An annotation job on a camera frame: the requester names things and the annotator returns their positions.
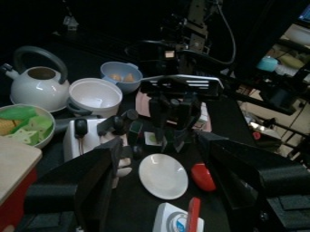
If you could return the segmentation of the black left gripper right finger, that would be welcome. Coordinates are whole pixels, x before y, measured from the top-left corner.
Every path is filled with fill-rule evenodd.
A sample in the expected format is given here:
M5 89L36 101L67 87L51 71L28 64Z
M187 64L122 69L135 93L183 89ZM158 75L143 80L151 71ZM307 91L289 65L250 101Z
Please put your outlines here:
M231 232L310 232L310 171L279 155L199 131L197 143Z

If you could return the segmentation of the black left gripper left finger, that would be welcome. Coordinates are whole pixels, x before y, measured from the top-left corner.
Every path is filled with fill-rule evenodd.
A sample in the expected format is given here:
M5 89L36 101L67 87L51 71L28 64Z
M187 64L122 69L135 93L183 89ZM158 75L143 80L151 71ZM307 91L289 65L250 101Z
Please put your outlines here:
M123 139L114 138L50 170L28 187L25 214L72 212L84 232L104 232Z

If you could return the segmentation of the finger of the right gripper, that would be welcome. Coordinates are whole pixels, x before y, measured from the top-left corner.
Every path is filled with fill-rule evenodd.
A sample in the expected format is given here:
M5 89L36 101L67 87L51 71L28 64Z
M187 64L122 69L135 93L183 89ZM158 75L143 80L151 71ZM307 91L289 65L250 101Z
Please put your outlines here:
M160 97L154 97L148 101L148 113L155 130L155 138L159 143L163 143L164 127L168 118L168 106Z
M174 148L179 152L182 150L184 140L201 118L201 100L197 93L187 93L176 108L176 127L174 130Z

